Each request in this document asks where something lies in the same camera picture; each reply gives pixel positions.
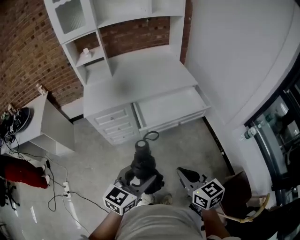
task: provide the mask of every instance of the bottle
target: bottle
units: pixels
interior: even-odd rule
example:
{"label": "bottle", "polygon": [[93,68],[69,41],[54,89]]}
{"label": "bottle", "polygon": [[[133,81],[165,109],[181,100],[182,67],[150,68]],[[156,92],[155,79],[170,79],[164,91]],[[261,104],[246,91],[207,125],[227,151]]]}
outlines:
{"label": "bottle", "polygon": [[253,137],[255,134],[257,134],[257,129],[256,127],[251,127],[249,128],[244,134],[242,134],[240,136],[240,140],[241,141],[244,141],[244,140],[247,140],[251,137]]}

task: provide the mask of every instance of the power strip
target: power strip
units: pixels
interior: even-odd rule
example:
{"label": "power strip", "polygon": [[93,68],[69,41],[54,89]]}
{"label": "power strip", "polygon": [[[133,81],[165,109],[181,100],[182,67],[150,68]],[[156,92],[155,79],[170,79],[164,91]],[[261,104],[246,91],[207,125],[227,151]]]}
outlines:
{"label": "power strip", "polygon": [[65,186],[64,195],[67,195],[66,198],[71,198],[71,193],[68,193],[70,191],[69,183],[68,182],[64,182],[63,185]]}

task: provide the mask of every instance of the white wall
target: white wall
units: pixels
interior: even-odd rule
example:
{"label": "white wall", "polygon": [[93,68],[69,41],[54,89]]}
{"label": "white wall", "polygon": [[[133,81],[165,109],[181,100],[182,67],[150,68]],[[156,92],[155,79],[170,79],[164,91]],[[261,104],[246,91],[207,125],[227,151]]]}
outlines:
{"label": "white wall", "polygon": [[211,103],[206,117],[234,170],[246,172],[255,194],[271,192],[271,179],[256,141],[239,140],[243,124],[285,78],[299,44],[293,0],[193,1],[186,67]]}
{"label": "white wall", "polygon": [[260,87],[289,32],[293,0],[194,0],[188,65],[224,124]]}

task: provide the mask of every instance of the open drawer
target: open drawer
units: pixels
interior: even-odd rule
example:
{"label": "open drawer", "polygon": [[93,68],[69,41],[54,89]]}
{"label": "open drawer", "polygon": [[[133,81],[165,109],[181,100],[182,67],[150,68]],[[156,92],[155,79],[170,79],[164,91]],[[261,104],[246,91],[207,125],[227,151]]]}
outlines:
{"label": "open drawer", "polygon": [[209,108],[194,87],[133,103],[142,137],[149,131],[162,132],[204,116]]}

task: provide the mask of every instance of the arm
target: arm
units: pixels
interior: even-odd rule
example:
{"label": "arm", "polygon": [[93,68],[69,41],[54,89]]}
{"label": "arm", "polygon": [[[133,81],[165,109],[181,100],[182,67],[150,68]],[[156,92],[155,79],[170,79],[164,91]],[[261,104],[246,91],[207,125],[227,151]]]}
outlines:
{"label": "arm", "polygon": [[111,211],[103,222],[93,231],[89,240],[114,240],[123,216]]}
{"label": "arm", "polygon": [[203,210],[202,209],[202,216],[204,219],[204,226],[206,237],[211,235],[215,235],[220,238],[230,237],[229,232],[223,226],[217,212],[213,209],[211,210]]}

